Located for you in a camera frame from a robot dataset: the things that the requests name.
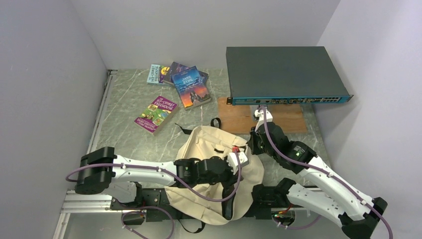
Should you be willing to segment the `beige canvas backpack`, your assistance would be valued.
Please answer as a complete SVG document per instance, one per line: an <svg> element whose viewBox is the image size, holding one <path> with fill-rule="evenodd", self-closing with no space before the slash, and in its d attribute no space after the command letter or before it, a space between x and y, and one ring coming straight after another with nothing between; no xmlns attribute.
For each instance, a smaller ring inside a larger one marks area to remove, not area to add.
<svg viewBox="0 0 422 239"><path fill-rule="evenodd" d="M197 126L193 129L188 140L179 149L177 159L198 158L200 160L218 156L224 159L234 146L245 152L249 164L241 170L242 181L234 196L234 213L232 220L242 218L253 203L253 187L263 181L264 167L257 155L251 153L247 141L217 127ZM165 187L165 192L170 205L180 212L198 219L206 224L221 226L229 223L222 215L223 187L220 183L215 185L199 184L193 187L197 194L189 189Z"/></svg>

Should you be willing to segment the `Jane Eyre book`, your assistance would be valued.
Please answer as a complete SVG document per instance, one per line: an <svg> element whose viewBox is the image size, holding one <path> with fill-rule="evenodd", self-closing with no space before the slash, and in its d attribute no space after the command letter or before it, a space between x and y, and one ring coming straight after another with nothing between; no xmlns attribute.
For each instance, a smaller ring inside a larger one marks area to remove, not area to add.
<svg viewBox="0 0 422 239"><path fill-rule="evenodd" d="M211 101L210 93L196 66L171 76L184 109L191 109Z"/></svg>

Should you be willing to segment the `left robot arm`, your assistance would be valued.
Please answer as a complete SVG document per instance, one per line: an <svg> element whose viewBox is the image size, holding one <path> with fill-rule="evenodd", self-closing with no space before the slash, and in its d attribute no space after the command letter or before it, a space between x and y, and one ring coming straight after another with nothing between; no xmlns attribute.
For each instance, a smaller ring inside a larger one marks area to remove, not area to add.
<svg viewBox="0 0 422 239"><path fill-rule="evenodd" d="M234 215L234 197L242 180L242 169L249 164L245 152L234 147L224 158L212 156L168 162L140 161L116 155L113 147L103 147L81 158L75 192L81 195L108 193L137 209L142 205L142 183L188 189L200 198L222 205L222 215Z"/></svg>

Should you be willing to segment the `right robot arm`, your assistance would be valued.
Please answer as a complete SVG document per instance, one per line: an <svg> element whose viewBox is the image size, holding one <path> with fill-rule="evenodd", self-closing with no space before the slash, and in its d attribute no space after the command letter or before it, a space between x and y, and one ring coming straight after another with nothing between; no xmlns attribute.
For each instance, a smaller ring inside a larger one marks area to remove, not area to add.
<svg viewBox="0 0 422 239"><path fill-rule="evenodd" d="M308 145L291 141L273 122L252 127L248 146L252 154L267 154L284 169L314 183L322 191L313 192L296 181L283 178L274 188L277 205L302 206L338 225L350 239L369 239L379 222L393 238L391 226L383 217L387 202L357 190L335 173Z"/></svg>

